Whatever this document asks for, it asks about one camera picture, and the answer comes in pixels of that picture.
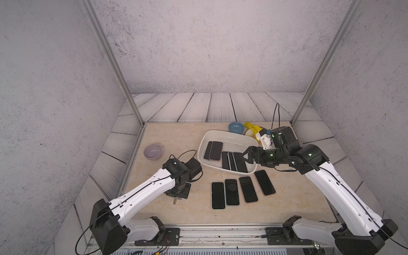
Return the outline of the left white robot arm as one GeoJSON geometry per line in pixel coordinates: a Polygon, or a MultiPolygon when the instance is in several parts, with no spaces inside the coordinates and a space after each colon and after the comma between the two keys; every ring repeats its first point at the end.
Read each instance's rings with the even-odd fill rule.
{"type": "Polygon", "coordinates": [[[102,254],[111,255],[127,242],[162,243],[166,234],[162,221],[156,216],[134,221],[134,215],[161,194],[187,199],[191,184],[199,180],[198,174],[202,174],[202,166],[195,158],[186,163],[170,158],[152,177],[128,193],[111,201],[97,201],[89,229],[102,254]]]}

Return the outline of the aluminium frame post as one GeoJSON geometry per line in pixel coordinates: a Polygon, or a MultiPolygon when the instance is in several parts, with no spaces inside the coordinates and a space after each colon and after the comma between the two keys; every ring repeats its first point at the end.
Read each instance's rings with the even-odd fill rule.
{"type": "Polygon", "coordinates": [[[310,100],[311,96],[313,95],[314,91],[318,87],[322,77],[324,76],[325,71],[329,67],[333,57],[335,56],[335,53],[340,46],[342,40],[344,39],[345,35],[347,34],[347,31],[349,30],[350,26],[353,23],[353,20],[356,18],[356,16],[359,13],[359,10],[361,8],[362,0],[353,0],[350,4],[350,7],[348,8],[345,17],[343,21],[341,22],[337,32],[335,33],[317,71],[315,72],[309,86],[307,87],[303,98],[300,102],[300,105],[298,109],[296,110],[292,120],[290,123],[294,125],[299,119],[306,108],[306,105],[308,101],[310,100]]]}
{"type": "Polygon", "coordinates": [[[114,72],[114,75],[118,81],[118,84],[121,88],[121,90],[124,93],[124,96],[126,98],[126,101],[129,103],[130,108],[133,112],[133,114],[136,116],[136,119],[138,121],[138,123],[142,126],[144,126],[145,122],[143,121],[143,118],[141,117],[141,114],[138,110],[138,107],[133,99],[133,96],[130,92],[130,89],[126,83],[126,80],[123,76],[123,73],[119,67],[119,64],[114,56],[114,53],[109,45],[109,42],[106,38],[106,35],[103,31],[103,28],[98,20],[97,14],[92,6],[92,2],[90,0],[80,0],[79,1],[88,20],[89,23],[96,35],[96,38],[100,44],[100,46],[102,47],[102,50],[105,54],[105,57],[111,67],[111,69],[114,72]]]}

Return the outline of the black phone green case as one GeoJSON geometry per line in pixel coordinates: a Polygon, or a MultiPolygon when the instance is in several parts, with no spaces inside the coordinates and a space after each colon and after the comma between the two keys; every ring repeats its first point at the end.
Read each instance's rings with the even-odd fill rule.
{"type": "Polygon", "coordinates": [[[225,196],[227,206],[239,206],[238,182],[236,179],[225,180],[225,196]]]}

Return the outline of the black phone pink edge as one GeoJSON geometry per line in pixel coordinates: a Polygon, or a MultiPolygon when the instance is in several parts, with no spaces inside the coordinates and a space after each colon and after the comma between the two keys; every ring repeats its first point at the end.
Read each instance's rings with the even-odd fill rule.
{"type": "Polygon", "coordinates": [[[222,152],[222,169],[230,170],[228,152],[222,152]]]}

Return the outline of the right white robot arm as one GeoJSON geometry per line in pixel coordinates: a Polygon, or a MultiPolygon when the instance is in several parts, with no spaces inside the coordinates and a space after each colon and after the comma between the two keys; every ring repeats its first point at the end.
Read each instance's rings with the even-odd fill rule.
{"type": "Polygon", "coordinates": [[[261,146],[250,146],[242,154],[249,164],[275,168],[287,164],[310,180],[340,214],[343,223],[323,223],[292,216],[283,223],[283,235],[292,243],[311,240],[335,247],[343,255],[375,255],[398,230],[391,219],[374,212],[342,179],[327,155],[316,145],[301,146],[288,126],[272,130],[253,125],[261,146]]]}

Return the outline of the blue ceramic bowl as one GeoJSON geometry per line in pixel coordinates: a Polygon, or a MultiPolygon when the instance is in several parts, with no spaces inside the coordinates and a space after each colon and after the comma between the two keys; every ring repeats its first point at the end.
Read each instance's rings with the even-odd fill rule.
{"type": "Polygon", "coordinates": [[[230,133],[235,133],[235,134],[238,134],[238,135],[242,135],[242,134],[245,133],[246,129],[245,129],[244,125],[242,123],[240,123],[240,122],[231,122],[228,125],[228,131],[230,133]]]}

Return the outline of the right aluminium frame post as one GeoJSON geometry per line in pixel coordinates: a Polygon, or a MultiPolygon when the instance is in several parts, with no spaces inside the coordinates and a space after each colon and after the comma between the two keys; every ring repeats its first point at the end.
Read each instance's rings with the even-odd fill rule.
{"type": "Polygon", "coordinates": [[[345,35],[347,34],[347,31],[349,30],[350,26],[353,23],[353,20],[356,18],[356,16],[359,13],[359,10],[361,8],[362,0],[353,0],[350,4],[350,7],[348,8],[345,17],[343,21],[341,22],[337,32],[335,33],[317,71],[315,72],[309,86],[307,87],[303,98],[300,102],[300,105],[298,109],[296,110],[292,120],[290,123],[294,125],[299,119],[306,108],[306,105],[308,101],[310,100],[311,96],[313,95],[314,91],[318,87],[322,77],[324,76],[325,71],[329,67],[333,57],[335,56],[335,53],[340,46],[342,40],[344,39],[345,35]]]}

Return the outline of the black phone lilac case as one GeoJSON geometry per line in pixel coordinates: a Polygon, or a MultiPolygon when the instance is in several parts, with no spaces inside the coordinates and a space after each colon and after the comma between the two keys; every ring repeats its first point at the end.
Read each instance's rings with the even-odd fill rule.
{"type": "Polygon", "coordinates": [[[208,142],[208,145],[206,147],[206,151],[205,151],[205,154],[204,154],[204,159],[206,159],[206,160],[209,160],[211,149],[212,149],[212,144],[213,144],[213,142],[210,141],[210,142],[208,142]]]}

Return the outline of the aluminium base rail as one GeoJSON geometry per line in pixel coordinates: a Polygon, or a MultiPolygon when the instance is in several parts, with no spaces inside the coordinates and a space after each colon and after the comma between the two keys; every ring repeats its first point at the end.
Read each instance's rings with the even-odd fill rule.
{"type": "Polygon", "coordinates": [[[180,243],[178,246],[135,246],[135,241],[125,241],[124,244],[115,243],[113,246],[109,245],[105,251],[99,250],[101,255],[115,255],[126,247],[128,248],[156,248],[160,253],[164,253],[169,247],[176,248],[192,248],[207,249],[210,247],[216,248],[232,248],[239,250],[244,247],[254,248],[260,247],[289,247],[289,248],[303,248],[309,250],[319,250],[327,246],[326,243],[320,241],[313,241],[313,245],[268,245],[267,239],[261,238],[266,234],[265,226],[245,226],[244,228],[229,228],[221,229],[214,226],[207,228],[188,228],[188,227],[164,227],[161,226],[159,231],[164,231],[166,228],[180,228],[180,243]]]}

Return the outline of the lilac ceramic bowl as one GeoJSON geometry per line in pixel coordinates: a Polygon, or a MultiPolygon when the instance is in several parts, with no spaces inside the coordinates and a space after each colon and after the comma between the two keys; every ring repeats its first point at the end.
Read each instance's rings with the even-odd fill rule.
{"type": "Polygon", "coordinates": [[[163,148],[160,144],[149,144],[143,151],[143,155],[147,160],[155,161],[161,158],[163,154],[163,148]]]}

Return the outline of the black phone pink case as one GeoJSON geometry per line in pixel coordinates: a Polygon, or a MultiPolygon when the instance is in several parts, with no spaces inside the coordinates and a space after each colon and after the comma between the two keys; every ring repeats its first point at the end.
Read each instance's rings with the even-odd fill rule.
{"type": "Polygon", "coordinates": [[[276,190],[265,170],[255,171],[255,177],[264,196],[276,193],[276,190]]]}
{"type": "Polygon", "coordinates": [[[256,203],[258,201],[258,197],[252,182],[251,177],[240,177],[239,183],[241,185],[242,193],[244,196],[244,200],[246,203],[256,203]]]}

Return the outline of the black phone cream case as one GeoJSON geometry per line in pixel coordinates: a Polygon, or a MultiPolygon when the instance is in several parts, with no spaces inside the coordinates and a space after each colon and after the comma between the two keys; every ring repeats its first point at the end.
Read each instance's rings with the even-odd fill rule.
{"type": "Polygon", "coordinates": [[[213,182],[211,184],[211,207],[213,210],[223,210],[226,208],[223,182],[213,182]]]}

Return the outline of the left aluminium frame post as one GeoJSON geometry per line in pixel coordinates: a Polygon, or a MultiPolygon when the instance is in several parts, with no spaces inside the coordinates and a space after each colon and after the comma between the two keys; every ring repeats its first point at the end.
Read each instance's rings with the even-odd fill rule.
{"type": "Polygon", "coordinates": [[[105,54],[105,57],[111,67],[111,69],[114,72],[114,75],[118,81],[118,84],[121,88],[121,90],[124,93],[124,96],[126,98],[126,101],[129,103],[130,108],[133,112],[133,114],[136,116],[136,119],[138,121],[138,123],[142,126],[144,126],[145,122],[143,121],[143,118],[141,117],[141,114],[138,110],[138,107],[133,99],[133,96],[130,92],[130,89],[126,83],[126,80],[123,76],[123,73],[119,67],[119,64],[114,56],[114,53],[109,45],[109,42],[106,38],[106,35],[103,31],[103,28],[98,20],[97,14],[92,6],[92,2],[90,0],[80,0],[79,1],[88,20],[89,23],[96,35],[96,38],[100,44],[100,46],[102,47],[102,50],[105,54]]]}

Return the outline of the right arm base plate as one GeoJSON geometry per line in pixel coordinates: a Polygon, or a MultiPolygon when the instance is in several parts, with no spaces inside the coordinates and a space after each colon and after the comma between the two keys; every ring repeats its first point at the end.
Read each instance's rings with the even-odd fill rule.
{"type": "Polygon", "coordinates": [[[267,227],[265,231],[261,238],[267,239],[268,245],[313,245],[313,241],[299,239],[283,227],[267,227]]]}

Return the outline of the black phone dark case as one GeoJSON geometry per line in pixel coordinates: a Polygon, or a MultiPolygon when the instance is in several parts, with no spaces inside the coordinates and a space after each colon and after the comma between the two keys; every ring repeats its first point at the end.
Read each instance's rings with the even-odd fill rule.
{"type": "Polygon", "coordinates": [[[229,164],[229,169],[231,171],[248,173],[248,169],[245,163],[245,160],[242,157],[241,153],[237,152],[228,152],[227,159],[229,164]]]}

